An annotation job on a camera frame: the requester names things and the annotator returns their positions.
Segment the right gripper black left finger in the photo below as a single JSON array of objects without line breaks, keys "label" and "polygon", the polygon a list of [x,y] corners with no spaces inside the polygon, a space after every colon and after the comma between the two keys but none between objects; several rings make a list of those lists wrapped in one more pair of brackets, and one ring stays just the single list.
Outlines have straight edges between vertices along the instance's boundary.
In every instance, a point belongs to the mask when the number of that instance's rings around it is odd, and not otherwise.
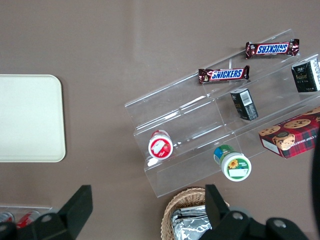
[{"label": "right gripper black left finger", "polygon": [[92,187],[82,185],[60,208],[0,207],[2,240],[75,240],[93,211]]}]

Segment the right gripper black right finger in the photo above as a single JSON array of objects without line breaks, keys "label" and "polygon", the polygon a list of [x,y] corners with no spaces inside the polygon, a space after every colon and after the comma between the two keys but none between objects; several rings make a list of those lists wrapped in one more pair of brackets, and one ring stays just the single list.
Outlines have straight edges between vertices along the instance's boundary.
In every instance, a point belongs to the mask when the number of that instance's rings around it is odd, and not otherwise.
[{"label": "right gripper black right finger", "polygon": [[202,240],[306,240],[292,221],[269,218],[261,224],[239,210],[230,210],[214,184],[205,186],[205,211],[211,224]]}]

